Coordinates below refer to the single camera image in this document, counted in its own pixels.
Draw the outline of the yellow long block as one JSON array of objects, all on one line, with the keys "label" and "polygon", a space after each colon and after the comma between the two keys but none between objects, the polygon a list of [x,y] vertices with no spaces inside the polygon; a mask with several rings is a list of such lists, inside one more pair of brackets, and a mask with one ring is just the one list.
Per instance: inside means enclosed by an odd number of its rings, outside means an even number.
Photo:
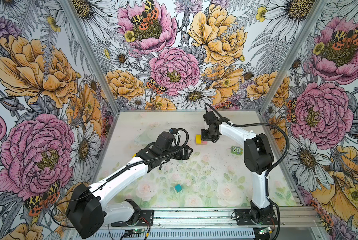
[{"label": "yellow long block", "polygon": [[201,145],[201,144],[202,144],[201,135],[196,135],[196,145]]}]

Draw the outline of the green owl number block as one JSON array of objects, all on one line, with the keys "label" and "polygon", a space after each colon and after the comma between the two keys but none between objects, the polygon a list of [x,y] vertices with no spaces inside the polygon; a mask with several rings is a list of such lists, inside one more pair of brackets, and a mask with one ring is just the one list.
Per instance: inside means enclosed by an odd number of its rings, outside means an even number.
[{"label": "green owl number block", "polygon": [[240,156],[243,154],[243,149],[239,146],[231,146],[231,154]]}]

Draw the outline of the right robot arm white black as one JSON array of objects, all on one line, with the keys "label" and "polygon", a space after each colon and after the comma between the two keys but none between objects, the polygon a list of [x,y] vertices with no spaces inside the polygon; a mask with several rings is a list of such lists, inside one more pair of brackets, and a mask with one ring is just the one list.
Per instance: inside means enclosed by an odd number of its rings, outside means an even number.
[{"label": "right robot arm white black", "polygon": [[201,140],[217,142],[220,136],[226,136],[243,146],[244,163],[252,173],[253,196],[250,201],[250,220],[260,224],[273,215],[273,203],[269,197],[269,173],[274,155],[268,137],[265,134],[256,134],[244,128],[260,126],[260,123],[237,125],[228,119],[215,115],[215,112],[206,112],[203,115],[206,128],[201,130]]}]

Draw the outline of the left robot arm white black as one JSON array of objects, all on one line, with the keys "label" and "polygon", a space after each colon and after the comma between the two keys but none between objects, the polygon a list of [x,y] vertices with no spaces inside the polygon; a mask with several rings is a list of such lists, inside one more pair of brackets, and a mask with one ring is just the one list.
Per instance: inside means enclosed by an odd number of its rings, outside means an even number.
[{"label": "left robot arm white black", "polygon": [[172,128],[160,133],[155,142],[139,150],[124,167],[110,176],[90,186],[77,186],[69,200],[66,216],[80,237],[87,239],[107,224],[135,224],[140,207],[134,201],[127,199],[110,209],[110,200],[132,182],[170,160],[188,160],[193,152],[188,142],[188,131]]}]

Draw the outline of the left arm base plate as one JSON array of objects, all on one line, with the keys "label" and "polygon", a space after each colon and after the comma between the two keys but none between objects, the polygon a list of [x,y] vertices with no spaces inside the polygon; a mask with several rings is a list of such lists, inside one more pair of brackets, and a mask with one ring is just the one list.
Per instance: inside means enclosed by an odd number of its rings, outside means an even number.
[{"label": "left arm base plate", "polygon": [[154,213],[154,210],[136,211],[129,220],[111,223],[111,227],[151,227],[154,222]]}]

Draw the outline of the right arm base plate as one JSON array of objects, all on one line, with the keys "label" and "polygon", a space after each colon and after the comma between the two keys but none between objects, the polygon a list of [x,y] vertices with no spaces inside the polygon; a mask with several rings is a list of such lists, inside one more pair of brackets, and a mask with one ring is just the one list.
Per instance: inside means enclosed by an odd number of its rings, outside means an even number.
[{"label": "right arm base plate", "polygon": [[254,209],[236,209],[234,217],[238,226],[276,225],[278,217],[274,210],[261,212]]}]

